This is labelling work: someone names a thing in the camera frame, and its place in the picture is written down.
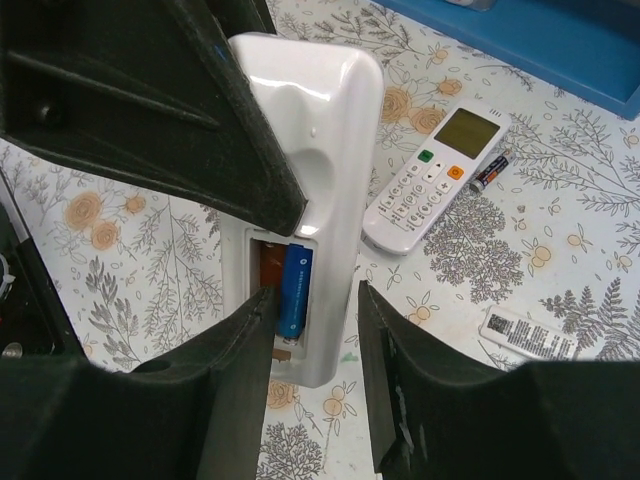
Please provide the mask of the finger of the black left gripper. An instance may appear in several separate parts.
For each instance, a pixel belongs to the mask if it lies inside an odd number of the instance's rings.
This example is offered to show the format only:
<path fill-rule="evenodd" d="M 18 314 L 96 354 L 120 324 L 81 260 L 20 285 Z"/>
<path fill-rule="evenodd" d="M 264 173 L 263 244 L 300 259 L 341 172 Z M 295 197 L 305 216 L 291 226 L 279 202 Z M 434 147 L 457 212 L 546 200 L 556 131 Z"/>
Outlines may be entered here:
<path fill-rule="evenodd" d="M 207 0 L 227 38 L 247 32 L 276 34 L 265 0 Z"/>
<path fill-rule="evenodd" d="M 306 198 L 207 1 L 5 1 L 1 135 L 288 236 Z"/>

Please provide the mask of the blue battery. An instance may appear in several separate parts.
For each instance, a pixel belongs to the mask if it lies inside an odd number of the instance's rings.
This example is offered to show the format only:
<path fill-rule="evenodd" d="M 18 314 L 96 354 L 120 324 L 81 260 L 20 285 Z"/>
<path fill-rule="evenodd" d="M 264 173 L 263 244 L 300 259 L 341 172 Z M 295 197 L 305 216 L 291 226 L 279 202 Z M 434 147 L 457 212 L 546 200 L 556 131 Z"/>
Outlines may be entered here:
<path fill-rule="evenodd" d="M 313 251 L 298 244 L 287 246 L 280 285 L 280 317 L 277 334 L 286 342 L 301 335 L 307 316 Z"/>

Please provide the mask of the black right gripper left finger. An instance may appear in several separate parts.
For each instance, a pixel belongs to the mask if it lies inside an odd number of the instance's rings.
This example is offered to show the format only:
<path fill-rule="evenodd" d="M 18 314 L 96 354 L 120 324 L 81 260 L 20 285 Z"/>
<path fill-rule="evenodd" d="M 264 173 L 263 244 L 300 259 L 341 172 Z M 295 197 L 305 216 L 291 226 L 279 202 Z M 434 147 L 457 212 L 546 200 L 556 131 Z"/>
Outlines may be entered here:
<path fill-rule="evenodd" d="M 258 290 L 128 373 L 80 356 L 1 362 L 5 479 L 252 479 L 276 322 Z"/>

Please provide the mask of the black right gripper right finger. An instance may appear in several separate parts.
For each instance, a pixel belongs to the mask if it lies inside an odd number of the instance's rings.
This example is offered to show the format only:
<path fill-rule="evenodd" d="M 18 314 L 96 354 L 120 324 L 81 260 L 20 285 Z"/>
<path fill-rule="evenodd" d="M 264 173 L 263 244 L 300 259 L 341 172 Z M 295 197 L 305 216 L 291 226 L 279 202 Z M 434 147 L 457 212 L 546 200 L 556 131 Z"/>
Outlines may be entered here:
<path fill-rule="evenodd" d="M 386 479 L 635 479 L 639 366 L 534 361 L 501 371 L 358 287 L 374 470 Z"/>

